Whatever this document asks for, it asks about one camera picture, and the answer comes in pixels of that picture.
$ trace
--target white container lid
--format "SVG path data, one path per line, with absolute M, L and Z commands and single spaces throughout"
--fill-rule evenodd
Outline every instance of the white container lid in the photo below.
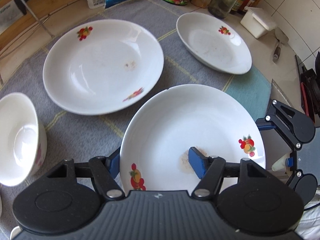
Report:
M 271 31 L 277 27 L 276 22 L 263 9 L 247 6 L 244 9 L 252 12 L 252 17 L 265 27 L 266 30 Z

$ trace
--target food stain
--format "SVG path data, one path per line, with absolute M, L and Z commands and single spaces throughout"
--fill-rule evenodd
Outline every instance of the food stain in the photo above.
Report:
M 136 67 L 137 67 L 137 63 L 135 62 L 135 60 L 128 62 L 124 65 L 124 69 L 126 71 L 133 71 L 135 70 Z
M 197 147 L 199 152 L 201 152 L 204 156 L 208 157 L 209 155 L 200 147 Z M 179 157 L 179 162 L 178 162 L 178 169 L 182 171 L 185 174 L 193 174 L 195 173 L 193 168 L 191 167 L 189 163 L 189 149 L 185 151 L 182 155 Z

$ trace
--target white plastic box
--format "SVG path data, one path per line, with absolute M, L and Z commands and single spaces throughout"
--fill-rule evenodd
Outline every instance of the white plastic box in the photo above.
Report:
M 247 13 L 241 20 L 243 25 L 256 39 L 277 27 L 276 22 L 261 8 L 245 7 Z

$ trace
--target metal wire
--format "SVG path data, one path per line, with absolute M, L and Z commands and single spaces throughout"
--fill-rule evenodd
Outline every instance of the metal wire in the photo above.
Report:
M 39 24 L 39 26 L 41 26 L 50 36 L 51 36 L 51 38 L 54 38 L 54 35 L 44 26 L 44 24 L 38 19 L 38 17 L 34 14 L 34 12 L 30 9 L 30 7 L 27 5 L 27 3 L 25 2 L 25 0 L 21 0 L 21 2 L 24 4 L 24 6 L 28 9 L 28 11 L 31 13 L 31 15 L 34 17 L 34 19 L 36 19 L 36 21 L 38 22 L 38 24 Z M 0 60 L 2 59 L 2 58 L 4 58 L 4 57 L 6 57 L 7 55 L 9 55 L 11 52 L 13 52 L 15 49 L 13 49 L 12 51 L 10 51 L 9 53 L 7 53 L 6 55 L 4 55 L 3 57 L 1 57 L 0 58 Z M 3 80 L 2 80 L 2 77 L 1 77 L 1 74 L 0 74 L 0 85 L 3 85 L 4 83 L 3 83 Z

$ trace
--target blue pad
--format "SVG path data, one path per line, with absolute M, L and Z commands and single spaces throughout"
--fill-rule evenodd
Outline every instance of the blue pad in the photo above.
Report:
M 189 149 L 189 163 L 199 179 L 205 175 L 208 167 L 208 159 L 195 147 Z

